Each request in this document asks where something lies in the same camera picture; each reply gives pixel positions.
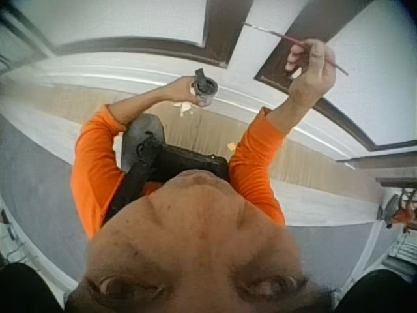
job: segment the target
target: black harness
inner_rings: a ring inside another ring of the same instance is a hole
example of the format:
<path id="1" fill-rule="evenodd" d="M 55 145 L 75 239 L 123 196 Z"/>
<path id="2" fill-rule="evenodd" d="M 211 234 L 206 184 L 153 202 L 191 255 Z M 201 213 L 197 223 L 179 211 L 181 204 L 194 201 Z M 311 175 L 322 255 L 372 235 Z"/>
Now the black harness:
<path id="1" fill-rule="evenodd" d="M 104 225 L 123 207 L 141 197 L 147 181 L 165 183 L 186 170 L 206 170 L 229 181 L 229 166 L 225 158 L 199 153 L 159 142 L 148 132 L 137 146 L 139 160 L 130 168 L 117 189 L 104 217 Z"/>

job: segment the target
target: hand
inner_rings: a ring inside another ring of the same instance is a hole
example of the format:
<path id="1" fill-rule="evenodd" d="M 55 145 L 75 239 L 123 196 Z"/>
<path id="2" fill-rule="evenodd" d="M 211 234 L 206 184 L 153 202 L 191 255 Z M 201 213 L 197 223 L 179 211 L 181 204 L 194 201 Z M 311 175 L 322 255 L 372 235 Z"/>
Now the hand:
<path id="1" fill-rule="evenodd" d="M 306 49 L 299 45 L 291 48 L 285 69 L 293 70 L 297 65 L 302 68 L 302 74 L 289 87 L 289 98 L 297 105 L 313 107 L 334 85 L 336 69 L 325 60 L 335 63 L 334 52 L 323 42 L 307 39 Z"/>
<path id="2" fill-rule="evenodd" d="M 191 93 L 194 76 L 183 76 L 161 88 L 167 100 L 173 102 L 191 102 L 198 105 L 198 99 Z"/>

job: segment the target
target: paintbrush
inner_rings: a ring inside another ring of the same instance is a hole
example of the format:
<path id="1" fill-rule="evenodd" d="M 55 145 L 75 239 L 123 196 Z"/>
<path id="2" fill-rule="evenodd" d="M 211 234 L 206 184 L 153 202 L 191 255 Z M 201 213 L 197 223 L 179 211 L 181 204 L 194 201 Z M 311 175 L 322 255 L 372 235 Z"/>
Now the paintbrush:
<path id="1" fill-rule="evenodd" d="M 266 28 L 263 28 L 263 27 L 254 26 L 254 25 L 249 24 L 249 23 L 245 23 L 245 25 L 246 26 L 249 26 L 249 27 L 252 27 L 254 29 L 258 29 L 260 31 L 264 31 L 266 33 L 270 33 L 272 35 L 278 36 L 278 37 L 280 37 L 282 39 L 285 39 L 287 41 L 290 41 L 293 44 L 296 44 L 297 46 L 303 47 L 303 48 L 305 48 L 307 50 L 310 49 L 310 47 L 307 44 L 305 44 L 302 41 L 299 41 L 299 40 L 297 40 L 297 39 L 295 39 L 293 37 L 290 37 L 290 36 L 287 36 L 287 35 L 283 35 L 283 34 L 277 33 L 276 31 L 270 31 L 269 29 L 266 29 Z M 346 72 L 345 70 L 343 70 L 339 65 L 335 64 L 335 62 L 330 61 L 330 60 L 327 60 L 327 59 L 326 59 L 326 62 L 328 64 L 332 65 L 333 67 L 337 68 L 338 70 L 340 70 L 342 73 L 344 73 L 344 75 L 349 76 L 348 72 Z"/>

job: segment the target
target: orange sleeve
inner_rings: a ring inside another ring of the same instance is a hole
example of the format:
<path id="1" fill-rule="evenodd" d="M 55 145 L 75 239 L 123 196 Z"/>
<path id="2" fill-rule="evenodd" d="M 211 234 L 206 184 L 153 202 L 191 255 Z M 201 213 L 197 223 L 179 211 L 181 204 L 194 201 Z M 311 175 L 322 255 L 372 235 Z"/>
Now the orange sleeve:
<path id="1" fill-rule="evenodd" d="M 229 163 L 233 188 L 280 226 L 285 225 L 280 204 L 270 187 L 268 167 L 285 135 L 267 120 L 270 109 L 262 108 L 244 133 Z"/>
<path id="2" fill-rule="evenodd" d="M 81 129 L 72 167 L 71 190 L 88 238 L 100 229 L 124 173 L 117 167 L 114 137 L 126 127 L 104 106 Z"/>

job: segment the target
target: man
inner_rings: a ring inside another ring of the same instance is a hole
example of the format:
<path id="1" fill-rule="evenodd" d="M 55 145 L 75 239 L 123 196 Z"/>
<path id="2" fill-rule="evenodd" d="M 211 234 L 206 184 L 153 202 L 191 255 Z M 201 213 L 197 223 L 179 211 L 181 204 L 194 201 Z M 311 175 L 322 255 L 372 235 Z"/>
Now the man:
<path id="1" fill-rule="evenodd" d="M 335 68 L 325 61 L 334 62 L 332 50 L 318 40 L 305 43 L 311 49 L 293 46 L 286 65 L 302 65 L 303 74 L 288 99 L 263 108 L 243 135 L 229 163 L 230 184 L 198 170 L 148 184 L 100 229 L 125 175 L 113 137 L 163 100 L 196 104 L 194 79 L 104 106 L 83 127 L 71 186 L 92 241 L 67 312 L 277 312 L 312 301 L 268 180 L 286 135 L 335 82 Z"/>
<path id="2" fill-rule="evenodd" d="M 390 223 L 386 226 L 387 228 L 392 228 L 392 224 L 406 224 L 412 222 L 416 218 L 417 209 L 412 207 L 412 200 L 417 192 L 417 188 L 415 188 L 407 201 L 405 202 L 405 206 L 403 207 L 403 198 L 405 195 L 405 189 L 403 189 L 399 200 L 398 200 L 398 210 L 392 216 Z"/>

